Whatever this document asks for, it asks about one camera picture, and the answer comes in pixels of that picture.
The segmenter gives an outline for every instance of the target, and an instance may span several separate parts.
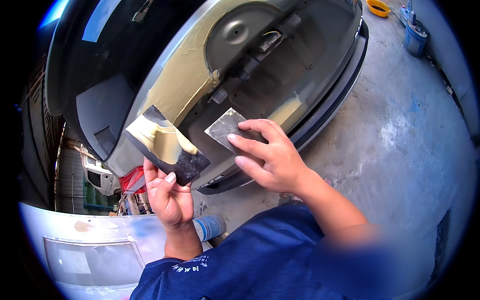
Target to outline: wire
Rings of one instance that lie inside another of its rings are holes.
[[[264,33],[264,34],[262,34],[262,35],[263,35],[263,36],[266,36],[267,34],[270,34],[270,33],[274,33],[274,34],[276,34],[278,37],[281,36],[281,34],[280,34],[278,31],[269,31],[269,32]]]

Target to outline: hand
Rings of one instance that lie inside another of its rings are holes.
[[[312,171],[305,165],[283,129],[267,119],[247,120],[240,122],[238,127],[260,132],[268,144],[229,134],[228,141],[235,147],[265,161],[261,167],[251,158],[237,156],[237,165],[261,186],[273,192],[295,194],[300,189],[302,178]]]
[[[193,218],[191,183],[179,186],[175,173],[167,176],[146,158],[144,174],[148,201],[164,226],[178,227]]]

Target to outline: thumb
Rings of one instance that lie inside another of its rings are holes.
[[[237,156],[235,157],[237,165],[253,180],[264,186],[267,184],[271,174],[262,168],[256,161],[249,157]]]
[[[177,176],[174,172],[170,172],[165,178],[160,179],[156,178],[152,181],[151,192],[154,199],[164,199],[167,200],[169,193],[173,190],[175,182],[177,181]]]

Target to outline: red taillight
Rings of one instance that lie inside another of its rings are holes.
[[[141,194],[145,187],[144,167],[136,167],[127,175],[119,178],[121,191],[124,194]]]

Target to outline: paint can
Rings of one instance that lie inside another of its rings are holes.
[[[206,241],[217,237],[225,232],[227,228],[225,221],[218,215],[201,216],[193,219],[193,225],[197,230],[200,241]]]
[[[425,44],[427,43],[428,34],[420,22],[416,21],[412,24],[407,21],[405,26],[405,50],[415,57],[423,54]]]

